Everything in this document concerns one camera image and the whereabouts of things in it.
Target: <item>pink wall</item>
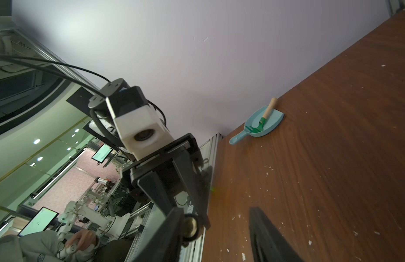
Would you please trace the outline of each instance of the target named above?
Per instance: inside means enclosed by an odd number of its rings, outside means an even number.
[[[85,152],[81,155],[76,163],[76,166],[89,172],[94,176],[99,176],[100,178],[108,178],[112,182],[116,182],[119,179],[119,174],[116,172],[116,166],[110,163],[107,167],[103,167],[107,160],[102,164],[97,165],[97,161],[92,159],[95,151],[87,148]]]
[[[79,197],[94,183],[94,178],[72,167],[55,185],[33,206],[34,209],[46,207],[63,213],[70,201]]]
[[[92,159],[95,151],[86,149],[85,152],[78,159],[76,166],[87,171],[88,173],[99,176],[103,179],[110,179],[116,182],[119,175],[116,172],[116,166],[110,163],[107,167],[103,168],[103,164],[96,165],[97,161]],[[63,213],[66,205],[70,201],[77,201],[79,197],[92,185],[95,178],[85,174],[84,172],[72,167],[67,173],[57,182],[51,189],[48,190],[33,208],[39,210],[46,207],[58,213]]]

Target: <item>camera lens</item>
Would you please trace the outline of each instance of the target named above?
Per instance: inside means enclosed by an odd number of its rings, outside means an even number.
[[[140,133],[138,133],[138,134],[136,134],[135,136],[134,136],[134,139],[136,140],[136,141],[144,141],[144,140],[147,140],[147,139],[149,139],[150,137],[152,137],[152,135],[154,135],[154,129],[147,129],[147,130],[144,130],[144,131],[141,131]]]

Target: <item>hand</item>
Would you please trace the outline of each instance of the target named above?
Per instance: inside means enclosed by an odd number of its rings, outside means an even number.
[[[77,250],[84,251],[86,250],[91,244],[96,246],[97,239],[96,234],[93,231],[82,229],[81,231],[75,233],[69,241],[67,241],[65,248],[70,247],[76,239],[79,239],[79,243],[77,244]]]

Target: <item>wooden handle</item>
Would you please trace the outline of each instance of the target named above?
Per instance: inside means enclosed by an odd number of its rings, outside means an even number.
[[[267,119],[271,112],[273,111],[275,104],[277,103],[278,99],[276,97],[273,97],[271,99],[271,102],[269,102],[269,105],[267,107],[267,110],[265,110],[264,115],[262,116],[263,118]]]

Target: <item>gray jacket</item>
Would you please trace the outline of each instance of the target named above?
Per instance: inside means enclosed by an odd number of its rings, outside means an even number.
[[[20,238],[8,235],[0,238],[0,262],[61,262],[56,255],[63,247],[63,243],[58,241],[57,232],[51,230]],[[91,252],[77,251],[63,260],[85,262],[93,257],[95,251],[96,248]]]

